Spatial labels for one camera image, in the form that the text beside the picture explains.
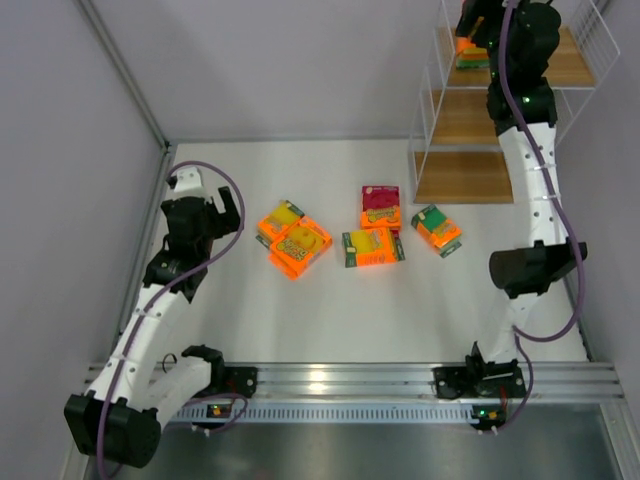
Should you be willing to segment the yellow sponge pack green box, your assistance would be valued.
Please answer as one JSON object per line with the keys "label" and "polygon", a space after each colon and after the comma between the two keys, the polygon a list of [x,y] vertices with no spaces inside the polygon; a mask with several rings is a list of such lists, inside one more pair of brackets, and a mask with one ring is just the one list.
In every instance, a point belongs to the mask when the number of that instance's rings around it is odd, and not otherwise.
{"label": "yellow sponge pack green box", "polygon": [[487,69],[490,64],[486,48],[478,47],[468,37],[456,38],[455,67],[458,70]]}

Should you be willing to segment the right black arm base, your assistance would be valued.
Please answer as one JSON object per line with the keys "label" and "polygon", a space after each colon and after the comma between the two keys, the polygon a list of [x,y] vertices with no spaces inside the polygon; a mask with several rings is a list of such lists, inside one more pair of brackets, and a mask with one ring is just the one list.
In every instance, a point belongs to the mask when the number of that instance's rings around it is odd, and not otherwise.
{"label": "right black arm base", "polygon": [[523,398],[526,393],[522,370],[518,366],[492,368],[484,373],[472,373],[466,367],[438,367],[433,371],[436,397],[445,400],[459,398],[498,399]]}

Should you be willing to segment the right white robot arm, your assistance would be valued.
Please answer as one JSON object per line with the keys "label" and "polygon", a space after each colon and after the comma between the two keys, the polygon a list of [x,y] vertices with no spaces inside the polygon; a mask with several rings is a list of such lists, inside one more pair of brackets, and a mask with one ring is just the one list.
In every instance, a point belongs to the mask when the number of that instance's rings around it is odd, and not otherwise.
{"label": "right white robot arm", "polygon": [[571,272],[585,282],[587,246],[561,205],[556,164],[558,115],[545,76],[560,43],[561,16],[551,2],[465,1],[455,34],[486,50],[487,111],[509,174],[515,217],[528,237],[489,257],[489,275],[506,298],[506,311],[481,327],[465,358],[453,395],[495,397],[500,389],[522,397],[532,383],[518,366],[522,340],[552,343],[576,325],[580,290],[567,323],[553,334],[527,332],[530,312],[549,287]]}

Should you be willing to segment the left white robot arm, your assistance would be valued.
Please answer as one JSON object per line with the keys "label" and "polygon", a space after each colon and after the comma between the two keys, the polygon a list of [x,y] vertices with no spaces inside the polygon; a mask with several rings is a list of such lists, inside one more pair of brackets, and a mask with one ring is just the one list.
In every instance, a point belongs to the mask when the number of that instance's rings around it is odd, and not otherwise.
{"label": "left white robot arm", "polygon": [[246,213],[234,184],[218,190],[222,211],[204,187],[176,193],[161,204],[168,232],[146,266],[130,321],[99,375],[64,407],[77,449],[94,458],[104,479],[115,475],[108,465],[145,467],[183,408],[218,399],[246,402],[253,394],[236,384],[237,370],[226,367],[222,352],[204,344],[185,347],[171,370],[152,378],[209,266],[224,255],[214,252],[214,242],[225,236],[237,242]]}

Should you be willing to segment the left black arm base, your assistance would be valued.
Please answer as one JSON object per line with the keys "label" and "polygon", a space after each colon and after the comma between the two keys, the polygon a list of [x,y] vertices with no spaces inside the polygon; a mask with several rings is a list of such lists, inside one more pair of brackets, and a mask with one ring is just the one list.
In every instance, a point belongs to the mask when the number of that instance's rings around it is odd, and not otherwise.
{"label": "left black arm base", "polygon": [[222,393],[236,393],[252,398],[257,389],[258,369],[253,366],[226,366],[221,384]]}

